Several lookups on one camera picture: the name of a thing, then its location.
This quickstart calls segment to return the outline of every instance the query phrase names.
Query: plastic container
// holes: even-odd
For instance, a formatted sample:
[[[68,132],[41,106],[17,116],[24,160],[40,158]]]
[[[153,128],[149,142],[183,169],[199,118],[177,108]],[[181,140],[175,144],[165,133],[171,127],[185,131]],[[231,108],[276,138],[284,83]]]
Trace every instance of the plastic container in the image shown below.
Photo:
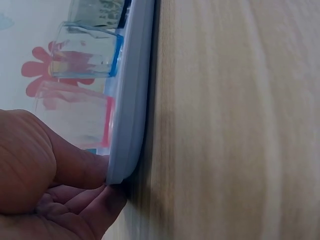
[[[113,77],[105,70],[82,74],[66,68],[63,61],[53,66],[59,62],[50,54],[54,47],[62,52],[74,47],[64,48],[72,38],[57,38],[61,23],[70,20],[71,4],[70,0],[0,1],[0,18],[6,22],[0,28],[0,44],[5,46],[0,48],[0,108],[35,109],[44,123],[69,142],[109,155],[106,183],[119,184],[135,170],[143,143],[155,1],[132,0],[124,28],[113,32],[123,37]],[[88,32],[81,34],[91,38]],[[92,54],[81,40],[74,38],[81,49],[76,51]],[[83,43],[92,44],[91,40]],[[103,44],[94,50],[97,55],[109,54]],[[79,59],[80,64],[89,63]]]
[[[130,4],[131,0],[73,0],[68,20],[104,29],[124,28]]]
[[[60,82],[44,81],[34,113],[68,142],[81,148],[109,148],[115,100],[104,94]]]
[[[97,27],[63,22],[51,50],[58,78],[105,78],[117,74],[123,36]]]

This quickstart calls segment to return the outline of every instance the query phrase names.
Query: flower pattern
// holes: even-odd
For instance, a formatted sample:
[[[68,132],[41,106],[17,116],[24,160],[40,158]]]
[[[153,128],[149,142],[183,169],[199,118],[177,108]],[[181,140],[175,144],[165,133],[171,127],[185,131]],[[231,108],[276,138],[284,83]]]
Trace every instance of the flower pattern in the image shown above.
[[[48,45],[48,50],[51,52],[54,42],[50,42]],[[40,46],[35,47],[32,50],[32,55],[41,62],[38,61],[28,61],[23,64],[21,69],[21,74],[27,78],[37,77],[32,81],[26,88],[26,95],[29,97],[35,97],[39,86],[43,81],[53,81],[60,82],[64,84],[69,84],[73,86],[78,86],[78,83],[84,85],[91,85],[94,83],[95,79],[80,79],[80,78],[56,78],[51,75],[50,65],[52,59],[50,54]]]

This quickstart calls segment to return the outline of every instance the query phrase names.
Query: finger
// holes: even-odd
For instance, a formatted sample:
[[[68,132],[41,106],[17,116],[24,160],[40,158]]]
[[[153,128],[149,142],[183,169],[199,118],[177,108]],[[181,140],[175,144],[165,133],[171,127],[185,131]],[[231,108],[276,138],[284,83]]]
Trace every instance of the finger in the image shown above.
[[[95,155],[70,144],[34,116],[48,135],[56,160],[54,181],[80,188],[96,189],[106,179],[109,157]]]
[[[96,239],[101,239],[127,203],[123,191],[107,186],[79,215]]]
[[[75,196],[84,191],[85,189],[82,188],[60,185],[57,187],[50,188],[46,192],[51,195],[55,203],[65,204],[70,199],[74,198]]]
[[[96,197],[98,197],[102,191],[106,188],[106,186],[101,186],[94,190],[85,190],[64,205],[69,209],[71,213],[79,214],[83,211]]]

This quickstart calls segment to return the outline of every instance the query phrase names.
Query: transparent plastic box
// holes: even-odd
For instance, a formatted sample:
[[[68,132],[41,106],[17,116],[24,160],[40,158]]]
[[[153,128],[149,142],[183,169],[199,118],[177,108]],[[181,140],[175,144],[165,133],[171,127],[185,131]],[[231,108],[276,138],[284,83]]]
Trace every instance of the transparent plastic box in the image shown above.
[[[34,113],[52,130],[81,149],[109,148],[115,99],[65,83],[44,81]]]
[[[123,38],[113,76],[108,70],[84,76],[52,69],[57,30],[70,22],[73,3],[0,1],[0,108],[33,110],[70,143],[109,155],[106,184],[119,184],[136,168],[144,138],[155,1],[132,0],[124,28],[111,29],[111,36]],[[99,48],[95,53],[108,55],[104,44]]]

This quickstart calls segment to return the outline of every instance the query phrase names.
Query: wooden surface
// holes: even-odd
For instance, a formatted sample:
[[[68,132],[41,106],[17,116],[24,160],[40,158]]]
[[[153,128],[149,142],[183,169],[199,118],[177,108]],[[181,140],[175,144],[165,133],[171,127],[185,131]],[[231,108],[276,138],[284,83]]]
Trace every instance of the wooden surface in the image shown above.
[[[141,164],[105,239],[320,239],[320,1],[158,5]]]

